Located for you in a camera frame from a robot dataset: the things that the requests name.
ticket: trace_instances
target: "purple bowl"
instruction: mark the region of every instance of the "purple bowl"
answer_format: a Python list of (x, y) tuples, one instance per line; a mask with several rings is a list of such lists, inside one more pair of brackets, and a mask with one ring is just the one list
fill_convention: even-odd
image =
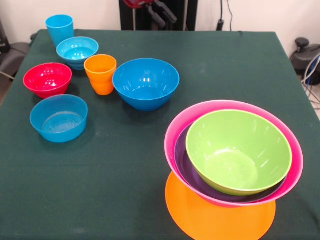
[(176, 160), (178, 171), (180, 172), (184, 180), (191, 187), (195, 188), (199, 192), (207, 195), (208, 197), (215, 198), (225, 202), (249, 204), (249, 203), (252, 203), (258, 200), (261, 201), (264, 198), (267, 198), (268, 196), (273, 194), (278, 188), (280, 188), (282, 184), (284, 184), (287, 177), (285, 177), (277, 185), (263, 192), (259, 192), (257, 194), (249, 195), (249, 196), (232, 196), (232, 195), (219, 192), (218, 190), (215, 190), (199, 176), (199, 174), (197, 173), (196, 169), (192, 165), (189, 159), (189, 156), (187, 154), (186, 138), (187, 138), (187, 133), (190, 126), (191, 124), (186, 129), (184, 129), (183, 132), (180, 134), (175, 144), (174, 154), (175, 154), (175, 160)]

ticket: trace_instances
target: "green tablecloth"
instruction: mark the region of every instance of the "green tablecloth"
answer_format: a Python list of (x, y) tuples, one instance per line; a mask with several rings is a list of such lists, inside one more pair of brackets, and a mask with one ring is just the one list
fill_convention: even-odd
[(270, 111), (292, 129), (304, 152), (302, 178), (277, 201), (263, 239), (319, 239), (319, 120), (276, 34), (77, 30), (76, 35), (96, 39), (98, 53), (114, 56), (118, 65), (143, 57), (167, 61), (179, 71), (180, 85), (166, 105), (140, 112), (116, 92), (96, 95), (85, 71), (73, 71), (67, 93), (87, 102), (86, 130), (68, 143), (45, 141), (29, 121), (41, 99), (22, 79), (31, 67), (63, 61), (41, 30), (0, 108), (0, 239), (189, 239), (165, 203), (170, 168), (164, 137), (183, 109), (217, 99)]

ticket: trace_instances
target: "large blue bowl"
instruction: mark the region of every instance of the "large blue bowl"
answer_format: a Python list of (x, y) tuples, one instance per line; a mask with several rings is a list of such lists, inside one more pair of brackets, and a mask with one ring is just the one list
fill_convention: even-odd
[(122, 99), (140, 111), (164, 105), (177, 89), (180, 76), (169, 63), (140, 58), (121, 65), (113, 75), (113, 85)]
[(39, 102), (31, 111), (31, 125), (53, 143), (69, 142), (87, 125), (88, 106), (80, 97), (56, 95)]
[(62, 41), (57, 47), (57, 54), (75, 70), (85, 69), (85, 61), (99, 50), (99, 43), (85, 36), (76, 36)]

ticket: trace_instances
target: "floor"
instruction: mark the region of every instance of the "floor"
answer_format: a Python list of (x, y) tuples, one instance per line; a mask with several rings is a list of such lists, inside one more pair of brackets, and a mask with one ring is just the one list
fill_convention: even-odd
[(308, 96), (310, 95), (310, 97), (309, 97), (310, 102), (311, 102), (318, 118), (320, 119), (320, 101), (319, 101), (320, 100), (320, 84), (314, 85), (314, 86), (312, 86), (312, 88), (311, 88), (311, 86), (309, 86), (308, 89), (311, 89), (312, 93), (315, 95), (315, 96), (313, 96), (308, 91), (306, 93)]
[(7, 95), (7, 92), (9, 91), (11, 83), (12, 82), (9, 80), (9, 78), (0, 75), (0, 107)]

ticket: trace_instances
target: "green bowl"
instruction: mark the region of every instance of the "green bowl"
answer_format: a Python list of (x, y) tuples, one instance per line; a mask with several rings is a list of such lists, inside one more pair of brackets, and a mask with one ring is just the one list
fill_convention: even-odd
[(201, 178), (216, 190), (248, 196), (278, 184), (292, 164), (290, 144), (271, 122), (241, 110), (200, 117), (186, 136), (187, 154)]

